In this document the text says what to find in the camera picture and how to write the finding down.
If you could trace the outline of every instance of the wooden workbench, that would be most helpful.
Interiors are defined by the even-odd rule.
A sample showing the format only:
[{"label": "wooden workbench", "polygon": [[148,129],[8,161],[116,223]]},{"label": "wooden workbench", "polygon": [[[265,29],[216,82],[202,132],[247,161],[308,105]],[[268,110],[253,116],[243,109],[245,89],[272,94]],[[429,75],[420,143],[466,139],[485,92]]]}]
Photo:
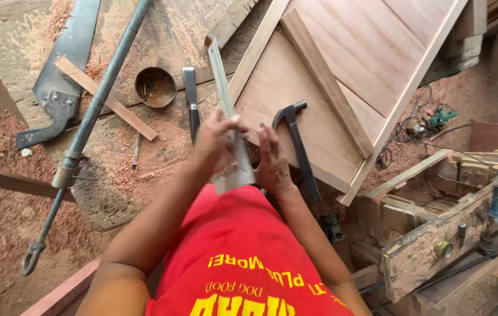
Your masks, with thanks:
[{"label": "wooden workbench", "polygon": [[[136,2],[101,2],[90,61],[108,63]],[[237,68],[270,3],[271,0],[261,0],[224,48],[222,58],[227,75]],[[37,106],[31,90],[53,45],[46,26],[51,4],[52,0],[0,1],[0,79],[30,128],[51,124]],[[196,68],[199,106],[203,114],[209,115],[218,99],[204,37],[229,4],[231,0],[154,0],[112,93],[125,106],[136,105],[132,111],[159,136],[151,142],[142,138],[138,170],[133,171],[136,131],[108,108],[103,109],[85,147],[84,154],[89,160],[81,173],[98,181],[78,180],[71,189],[93,228],[111,229],[132,219],[144,205],[157,198],[168,176],[187,159],[192,144],[181,68]],[[140,101],[133,91],[135,75],[149,66],[165,68],[175,79],[179,92],[167,109],[137,105]],[[446,76],[447,72],[439,67],[437,71],[428,71],[430,80],[424,80],[423,84]],[[97,81],[103,72],[102,67],[88,68],[89,75]],[[62,161],[75,130],[70,129],[43,144],[53,162]]]}]

